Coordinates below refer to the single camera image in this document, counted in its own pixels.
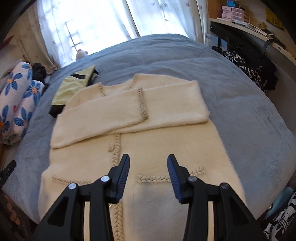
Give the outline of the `left hand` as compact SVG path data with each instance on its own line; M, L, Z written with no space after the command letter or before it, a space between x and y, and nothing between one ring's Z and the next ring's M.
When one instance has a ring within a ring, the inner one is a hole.
M11 199L5 194L3 194L3 199L4 199L4 208L7 211L10 220L14 222L16 225L20 226L21 221L18 218L17 213L13 210Z

